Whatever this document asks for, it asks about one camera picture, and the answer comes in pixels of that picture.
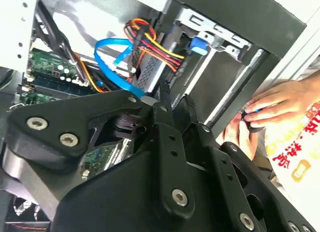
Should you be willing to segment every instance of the silver screw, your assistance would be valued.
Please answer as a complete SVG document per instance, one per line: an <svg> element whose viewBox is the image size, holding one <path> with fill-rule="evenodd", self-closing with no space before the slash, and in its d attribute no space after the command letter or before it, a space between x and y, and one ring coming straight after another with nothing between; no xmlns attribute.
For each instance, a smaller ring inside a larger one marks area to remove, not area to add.
<svg viewBox="0 0 320 232"><path fill-rule="evenodd" d="M234 145L230 145L230 148L231 148L233 151L237 152L237 148L236 148Z"/></svg>
<svg viewBox="0 0 320 232"><path fill-rule="evenodd" d="M253 231L255 229L254 222L252 219L245 213L241 213L239 216L241 223L246 227L248 230Z"/></svg>
<svg viewBox="0 0 320 232"><path fill-rule="evenodd" d="M132 96L128 97L128 99L129 99L129 101L137 102L137 100L136 100L134 97L132 97Z"/></svg>
<svg viewBox="0 0 320 232"><path fill-rule="evenodd" d="M34 130L43 130L48 127L48 122L41 117L31 117L27 119L26 124Z"/></svg>
<svg viewBox="0 0 320 232"><path fill-rule="evenodd" d="M202 125L202 128L204 129L205 132L210 132L210 129L206 125Z"/></svg>
<svg viewBox="0 0 320 232"><path fill-rule="evenodd" d="M64 133L60 136L60 142L69 147L76 146L79 142L78 137L71 133Z"/></svg>
<svg viewBox="0 0 320 232"><path fill-rule="evenodd" d="M182 190L174 189L172 191L172 198L179 206L186 206L188 204L188 198Z"/></svg>
<svg viewBox="0 0 320 232"><path fill-rule="evenodd" d="M289 222L288 225L289 225L292 232L300 232L300 230L298 229L298 227L294 223Z"/></svg>
<svg viewBox="0 0 320 232"><path fill-rule="evenodd" d="M160 107L162 111L168 111L164 106Z"/></svg>
<svg viewBox="0 0 320 232"><path fill-rule="evenodd" d="M307 226L302 226L304 232L311 232L311 230Z"/></svg>

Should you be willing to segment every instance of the black mounting arm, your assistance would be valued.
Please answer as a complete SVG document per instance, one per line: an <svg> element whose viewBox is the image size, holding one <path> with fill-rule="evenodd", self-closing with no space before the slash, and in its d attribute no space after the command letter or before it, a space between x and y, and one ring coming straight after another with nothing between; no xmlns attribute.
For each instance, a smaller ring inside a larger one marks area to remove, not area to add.
<svg viewBox="0 0 320 232"><path fill-rule="evenodd" d="M236 145L219 147L189 97L171 111L169 94L161 85L150 105L115 91L19 108L2 167L39 202L51 232L315 232ZM64 193L50 184L73 174L85 152L122 138L134 140L132 157Z"/></svg>

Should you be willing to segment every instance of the yellow wire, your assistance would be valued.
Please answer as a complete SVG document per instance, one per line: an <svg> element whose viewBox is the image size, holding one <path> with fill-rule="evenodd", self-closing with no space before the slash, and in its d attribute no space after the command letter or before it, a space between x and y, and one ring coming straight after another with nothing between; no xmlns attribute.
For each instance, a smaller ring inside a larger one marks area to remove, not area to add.
<svg viewBox="0 0 320 232"><path fill-rule="evenodd" d="M162 51L165 51L166 53L168 53L168 54L171 55L171 56L184 59L184 56L175 54L175 53L173 53L173 52L165 49L164 47L162 47L159 43L157 43L155 40L153 40L153 39L149 36L148 33L145 33L145 36L146 36L154 45L156 45L157 47L159 47Z"/></svg>
<svg viewBox="0 0 320 232"><path fill-rule="evenodd" d="M159 59L160 61L163 61L165 64L168 65L168 67L171 68L171 70L172 70L173 72L176 72L176 71L177 71L170 63L168 63L167 61L164 61L161 57L159 57L159 56L156 55L155 53L153 53L153 52L151 52L151 51L149 51L149 50L147 50L147 49L145 49L145 48L141 48L141 50L142 50L142 51L145 51L146 53L150 54L151 56L154 56L155 58Z"/></svg>
<svg viewBox="0 0 320 232"><path fill-rule="evenodd" d="M140 21L143 21L145 23L147 23L149 25L149 23L141 18L135 18L133 19L133 22L134 22L134 27L136 29L140 29L140 27L135 23L135 20L140 20ZM174 56L174 57L177 57L177 58L181 58L181 59L184 59L185 57L184 56L181 56L181 55L178 55L178 54L175 54L167 49L165 49L164 47L162 47L159 43L157 43L152 37L150 37L150 35L148 33L144 33L145 36L154 44L156 45L157 47L159 47L162 51L165 51L167 54L171 55L171 56Z"/></svg>
<svg viewBox="0 0 320 232"><path fill-rule="evenodd" d="M81 64L81 66L82 66L82 68L83 68L86 76L88 77L88 79L89 79L91 85L94 87L94 89L95 89L97 92L105 92L105 91L101 90L100 88L98 88L98 87L96 86L96 84L95 84L94 81L92 80L92 78L91 78L91 76L90 76L90 74L89 74L89 72L88 72L88 70L87 70L86 65L84 64L84 62L81 61L80 58L79 58L76 54L74 54L74 55L76 56L77 60L80 62L80 64Z"/></svg>

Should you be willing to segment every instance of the hand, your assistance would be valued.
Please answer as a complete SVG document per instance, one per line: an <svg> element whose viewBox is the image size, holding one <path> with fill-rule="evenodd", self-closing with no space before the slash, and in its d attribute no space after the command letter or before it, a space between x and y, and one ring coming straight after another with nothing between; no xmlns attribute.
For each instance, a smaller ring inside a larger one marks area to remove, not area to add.
<svg viewBox="0 0 320 232"><path fill-rule="evenodd" d="M283 122L297 122L308 106L315 103L314 91L306 81L288 81L255 96L245 109L252 127L265 127Z"/></svg>
<svg viewBox="0 0 320 232"><path fill-rule="evenodd" d="M258 134L249 132L245 121L241 120L241 114L238 113L216 141L220 145L226 141L236 144L250 160L253 160L258 145Z"/></svg>

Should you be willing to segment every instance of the black plastic bracket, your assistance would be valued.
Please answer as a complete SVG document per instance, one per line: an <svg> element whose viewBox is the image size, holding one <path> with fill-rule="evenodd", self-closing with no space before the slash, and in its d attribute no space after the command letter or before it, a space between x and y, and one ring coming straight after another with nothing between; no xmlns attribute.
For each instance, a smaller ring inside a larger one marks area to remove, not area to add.
<svg viewBox="0 0 320 232"><path fill-rule="evenodd" d="M163 220L176 225L190 219L195 211L194 196L188 174L184 145L174 128L170 90L160 83L160 102L153 105L153 143L155 165L155 210Z"/></svg>
<svg viewBox="0 0 320 232"><path fill-rule="evenodd" d="M119 123L121 116L134 114L137 120L150 111L150 106L122 90L26 106L10 114L5 143L18 156L45 168L75 170L86 152L131 138L134 127L141 126L136 123L132 130L125 130ZM44 119L47 127L28 126L27 120L34 117ZM78 143L72 147L62 144L64 133L75 135Z"/></svg>

